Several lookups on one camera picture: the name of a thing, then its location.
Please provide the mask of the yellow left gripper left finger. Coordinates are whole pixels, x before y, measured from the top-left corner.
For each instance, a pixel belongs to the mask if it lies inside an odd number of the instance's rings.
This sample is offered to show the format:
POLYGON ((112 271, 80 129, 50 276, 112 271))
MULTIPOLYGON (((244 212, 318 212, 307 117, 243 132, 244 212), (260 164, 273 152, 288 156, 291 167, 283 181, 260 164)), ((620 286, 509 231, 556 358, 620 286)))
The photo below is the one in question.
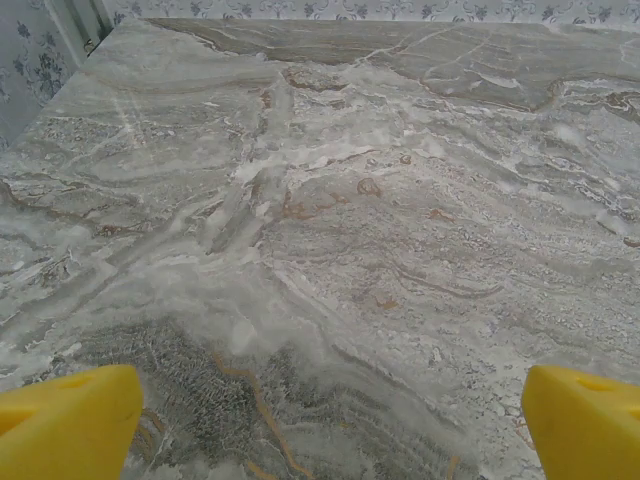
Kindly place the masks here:
POLYGON ((0 392, 0 480, 119 480, 142 407, 131 365, 0 392))

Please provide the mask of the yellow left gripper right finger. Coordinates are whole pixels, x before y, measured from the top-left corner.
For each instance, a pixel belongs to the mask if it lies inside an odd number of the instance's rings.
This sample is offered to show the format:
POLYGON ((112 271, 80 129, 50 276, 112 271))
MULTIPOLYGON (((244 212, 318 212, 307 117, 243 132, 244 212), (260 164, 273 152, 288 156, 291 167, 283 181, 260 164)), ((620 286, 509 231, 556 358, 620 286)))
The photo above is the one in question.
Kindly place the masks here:
POLYGON ((536 365, 521 405, 546 480, 640 480, 640 386, 536 365))

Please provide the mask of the aluminium corner post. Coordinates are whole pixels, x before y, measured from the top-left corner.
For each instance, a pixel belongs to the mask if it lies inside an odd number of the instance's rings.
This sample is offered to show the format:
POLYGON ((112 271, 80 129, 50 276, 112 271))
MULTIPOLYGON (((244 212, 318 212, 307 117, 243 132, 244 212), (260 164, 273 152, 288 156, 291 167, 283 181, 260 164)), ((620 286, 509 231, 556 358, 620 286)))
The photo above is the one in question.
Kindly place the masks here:
POLYGON ((104 0, 44 0, 44 3, 78 67, 114 28, 104 0))

